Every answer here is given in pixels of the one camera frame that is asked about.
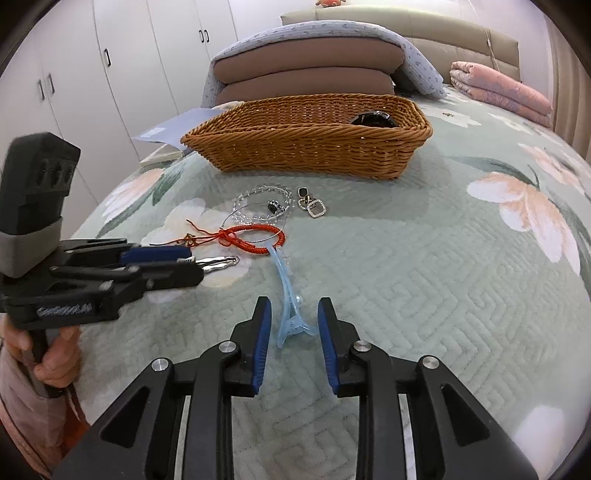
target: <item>metal screw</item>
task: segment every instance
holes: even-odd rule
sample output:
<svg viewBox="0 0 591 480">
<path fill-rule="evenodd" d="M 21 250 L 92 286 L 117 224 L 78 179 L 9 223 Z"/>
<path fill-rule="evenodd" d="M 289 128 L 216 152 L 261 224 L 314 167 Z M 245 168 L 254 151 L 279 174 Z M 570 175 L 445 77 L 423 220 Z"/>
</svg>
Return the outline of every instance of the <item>metal screw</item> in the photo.
<svg viewBox="0 0 591 480">
<path fill-rule="evenodd" d="M 218 347 L 221 353 L 231 353 L 236 350 L 236 344 L 231 340 L 226 340 L 225 342 L 220 343 Z"/>
<path fill-rule="evenodd" d="M 152 362 L 152 370 L 155 372 L 163 372 L 168 368 L 168 360 L 165 358 L 157 358 Z"/>
<path fill-rule="evenodd" d="M 434 356 L 426 356 L 423 358 L 423 366 L 429 370 L 435 370 L 437 367 L 439 367 L 439 360 L 437 360 Z"/>
<path fill-rule="evenodd" d="M 357 340 L 353 344 L 353 348 L 358 352 L 369 352 L 371 350 L 371 343 L 367 340 Z"/>
<path fill-rule="evenodd" d="M 113 280 L 104 281 L 99 285 L 99 291 L 109 291 L 113 288 Z"/>
</svg>

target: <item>white cabinet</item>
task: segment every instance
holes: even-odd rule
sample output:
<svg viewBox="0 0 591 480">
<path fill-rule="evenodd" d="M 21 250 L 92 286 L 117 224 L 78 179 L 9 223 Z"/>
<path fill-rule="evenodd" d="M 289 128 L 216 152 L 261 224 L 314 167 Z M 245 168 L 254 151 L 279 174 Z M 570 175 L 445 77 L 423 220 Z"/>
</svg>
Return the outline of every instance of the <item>white cabinet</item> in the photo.
<svg viewBox="0 0 591 480">
<path fill-rule="evenodd" d="M 205 35 L 209 58 L 214 58 L 236 40 L 236 28 L 228 0 L 195 0 Z"/>
<path fill-rule="evenodd" d="M 201 107 L 209 56 L 195 0 L 148 0 L 148 6 L 179 113 Z"/>
<path fill-rule="evenodd" d="M 33 33 L 57 125 L 81 149 L 78 170 L 100 202 L 138 168 L 139 158 L 105 75 L 91 0 L 61 0 Z"/>
<path fill-rule="evenodd" d="M 178 115 L 146 0 L 94 0 L 96 32 L 115 102 L 133 137 Z M 156 147 L 134 142 L 140 157 Z"/>
<path fill-rule="evenodd" d="M 38 132 L 61 136 L 47 93 L 35 39 L 29 35 L 0 77 L 0 167 L 14 138 Z"/>
<path fill-rule="evenodd" d="M 61 216 L 64 219 L 61 224 L 61 238 L 71 238 L 97 205 L 97 201 L 90 193 L 77 168 L 72 178 L 70 194 L 64 200 L 64 206 L 61 209 Z"/>
<path fill-rule="evenodd" d="M 44 85 L 35 31 L 28 35 L 0 77 L 0 158 L 2 165 L 12 140 L 51 132 L 61 136 Z M 96 201 L 76 171 L 70 196 L 62 209 L 61 237 L 69 238 L 96 208 Z"/>
</svg>

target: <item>pink quilt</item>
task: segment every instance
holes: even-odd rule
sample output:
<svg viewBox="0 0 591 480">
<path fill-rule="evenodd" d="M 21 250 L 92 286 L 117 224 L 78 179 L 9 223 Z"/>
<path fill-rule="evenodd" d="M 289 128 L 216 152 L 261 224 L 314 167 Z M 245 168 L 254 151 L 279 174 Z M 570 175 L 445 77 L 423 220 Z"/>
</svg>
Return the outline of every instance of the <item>pink quilt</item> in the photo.
<svg viewBox="0 0 591 480">
<path fill-rule="evenodd" d="M 450 75 L 466 85 L 498 93 L 542 115 L 552 113 L 550 101 L 540 92 L 486 65 L 455 61 Z"/>
<path fill-rule="evenodd" d="M 532 122 L 540 124 L 543 127 L 550 128 L 552 126 L 549 115 L 542 115 L 541 113 L 532 110 L 530 107 L 522 105 L 510 98 L 495 92 L 491 92 L 489 90 L 466 85 L 465 83 L 456 80 L 454 77 L 452 77 L 452 84 L 456 89 L 460 90 L 466 96 L 474 100 L 499 106 L 505 110 L 509 110 L 510 112 L 522 116 L 523 118 L 527 118 Z"/>
</svg>

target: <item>paper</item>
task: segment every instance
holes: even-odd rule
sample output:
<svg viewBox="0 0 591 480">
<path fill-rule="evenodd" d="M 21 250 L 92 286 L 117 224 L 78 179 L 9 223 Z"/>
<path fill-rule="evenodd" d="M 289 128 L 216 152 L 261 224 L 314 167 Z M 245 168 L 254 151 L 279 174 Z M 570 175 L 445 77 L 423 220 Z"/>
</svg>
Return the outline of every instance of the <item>paper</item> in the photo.
<svg viewBox="0 0 591 480">
<path fill-rule="evenodd" d="M 133 140 L 143 140 L 152 143 L 165 143 L 184 151 L 186 147 L 181 143 L 181 137 L 198 125 L 201 125 L 204 121 L 220 113 L 223 113 L 223 110 L 193 108 L 132 138 Z"/>
</svg>

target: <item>pillow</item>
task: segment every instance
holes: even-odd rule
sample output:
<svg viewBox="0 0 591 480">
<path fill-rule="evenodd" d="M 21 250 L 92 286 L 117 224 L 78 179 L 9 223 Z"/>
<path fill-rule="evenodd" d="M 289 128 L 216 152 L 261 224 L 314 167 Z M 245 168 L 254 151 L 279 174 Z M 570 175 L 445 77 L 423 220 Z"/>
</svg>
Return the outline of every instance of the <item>pillow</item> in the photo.
<svg viewBox="0 0 591 480">
<path fill-rule="evenodd" d="M 378 38 L 323 37 L 284 40 L 221 59 L 213 66 L 223 83 L 312 67 L 358 67 L 388 75 L 402 65 L 404 52 Z"/>
<path fill-rule="evenodd" d="M 379 70 L 319 67 L 271 73 L 231 83 L 219 93 L 217 103 L 315 93 L 393 95 L 394 87 L 391 78 Z"/>
</svg>

